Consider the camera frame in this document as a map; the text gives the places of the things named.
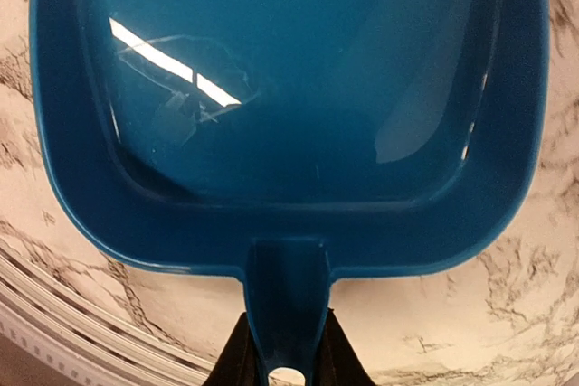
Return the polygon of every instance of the countertop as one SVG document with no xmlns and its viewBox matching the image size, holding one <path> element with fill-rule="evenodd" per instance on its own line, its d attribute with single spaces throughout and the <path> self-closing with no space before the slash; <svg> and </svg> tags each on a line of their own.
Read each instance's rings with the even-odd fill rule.
<svg viewBox="0 0 579 386">
<path fill-rule="evenodd" d="M 158 340 L 214 361 L 235 280 L 99 253 L 52 194 L 28 71 L 28 0 L 0 0 L 0 248 Z M 579 372 L 579 0 L 551 0 L 546 123 L 522 208 L 483 253 L 417 278 L 340 281 L 330 305 L 379 384 L 559 386 Z"/>
</svg>

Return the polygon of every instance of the blue plastic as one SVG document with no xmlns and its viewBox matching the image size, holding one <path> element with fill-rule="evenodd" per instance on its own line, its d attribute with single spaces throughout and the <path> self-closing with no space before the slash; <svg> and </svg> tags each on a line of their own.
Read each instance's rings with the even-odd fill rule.
<svg viewBox="0 0 579 386">
<path fill-rule="evenodd" d="M 63 208 L 132 266 L 245 287 L 309 376 L 339 278 L 437 272 L 522 202 L 547 0 L 31 0 Z"/>
</svg>

